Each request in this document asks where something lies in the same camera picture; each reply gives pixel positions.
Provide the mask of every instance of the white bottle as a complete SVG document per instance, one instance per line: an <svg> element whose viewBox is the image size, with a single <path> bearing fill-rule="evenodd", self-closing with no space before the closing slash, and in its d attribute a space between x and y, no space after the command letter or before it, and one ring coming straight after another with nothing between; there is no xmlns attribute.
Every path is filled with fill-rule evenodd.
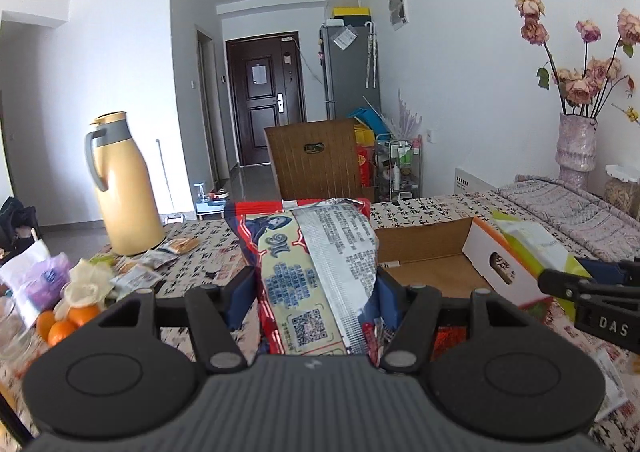
<svg viewBox="0 0 640 452"><path fill-rule="evenodd" d="M400 190L400 167L397 163L394 165L394 190Z"/></svg>

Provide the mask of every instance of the thermos handle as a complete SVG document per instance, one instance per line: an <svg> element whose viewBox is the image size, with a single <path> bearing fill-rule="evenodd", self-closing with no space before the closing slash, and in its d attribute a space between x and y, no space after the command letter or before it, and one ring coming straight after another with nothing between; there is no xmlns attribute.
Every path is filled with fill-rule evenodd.
<svg viewBox="0 0 640 452"><path fill-rule="evenodd" d="M95 138L103 137L106 132L107 131L105 129L99 128L98 130L89 132L84 137L84 157L86 158L86 164L89 166L91 177L94 178L94 183L98 187L98 190L100 190L100 192L106 192L109 189L109 185L107 185L105 181L100 177L100 175L98 174L98 170L95 167L93 141Z"/></svg>

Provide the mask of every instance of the black bag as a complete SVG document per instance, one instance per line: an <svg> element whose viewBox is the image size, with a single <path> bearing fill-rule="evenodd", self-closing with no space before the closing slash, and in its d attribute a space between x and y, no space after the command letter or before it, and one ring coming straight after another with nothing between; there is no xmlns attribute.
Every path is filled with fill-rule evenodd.
<svg viewBox="0 0 640 452"><path fill-rule="evenodd" d="M17 198L9 197L0 209L0 248L4 250L0 264L20 255L34 243L32 236L18 236L16 228L20 226L34 228L38 238L42 238L35 207L25 207Z"/></svg>

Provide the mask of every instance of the pink vase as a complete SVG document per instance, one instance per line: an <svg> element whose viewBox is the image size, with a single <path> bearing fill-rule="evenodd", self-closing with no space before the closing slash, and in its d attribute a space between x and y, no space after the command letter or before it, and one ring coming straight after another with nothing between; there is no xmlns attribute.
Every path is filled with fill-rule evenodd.
<svg viewBox="0 0 640 452"><path fill-rule="evenodd" d="M560 114L556 162L559 178L586 188L589 172L596 168L596 128L598 122L576 114Z"/></svg>

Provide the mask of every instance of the black round joint cover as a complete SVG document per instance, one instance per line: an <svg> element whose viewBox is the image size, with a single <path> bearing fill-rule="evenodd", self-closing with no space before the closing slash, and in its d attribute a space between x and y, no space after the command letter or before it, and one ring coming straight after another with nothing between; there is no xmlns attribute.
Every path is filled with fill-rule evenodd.
<svg viewBox="0 0 640 452"><path fill-rule="evenodd" d="M36 360L23 382L41 431L98 440L161 426L196 387L183 353L128 328L82 328Z"/></svg>
<svg viewBox="0 0 640 452"><path fill-rule="evenodd" d="M430 390L460 425L540 442L583 431L604 397L595 361L546 328L493 328L432 363Z"/></svg>

